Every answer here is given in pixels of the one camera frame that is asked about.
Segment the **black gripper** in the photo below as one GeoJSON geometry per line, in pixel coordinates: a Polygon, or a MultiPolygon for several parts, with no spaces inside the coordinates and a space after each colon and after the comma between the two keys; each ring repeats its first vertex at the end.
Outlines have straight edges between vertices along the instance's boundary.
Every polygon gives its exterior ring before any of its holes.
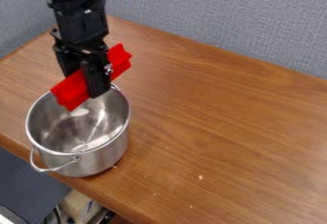
{"type": "Polygon", "coordinates": [[[68,77],[81,68],[92,99],[111,87],[111,63],[104,44],[108,35],[104,3],[105,0],[48,0],[57,23],[57,30],[51,34],[60,69],[68,77]]]}

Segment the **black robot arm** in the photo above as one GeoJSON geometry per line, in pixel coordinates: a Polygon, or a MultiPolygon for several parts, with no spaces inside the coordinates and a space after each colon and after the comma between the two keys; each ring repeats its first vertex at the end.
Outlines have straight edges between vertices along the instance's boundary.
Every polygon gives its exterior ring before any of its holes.
{"type": "Polygon", "coordinates": [[[68,77],[80,70],[91,98],[109,90],[105,0],[47,0],[57,27],[51,30],[52,50],[68,77]]]}

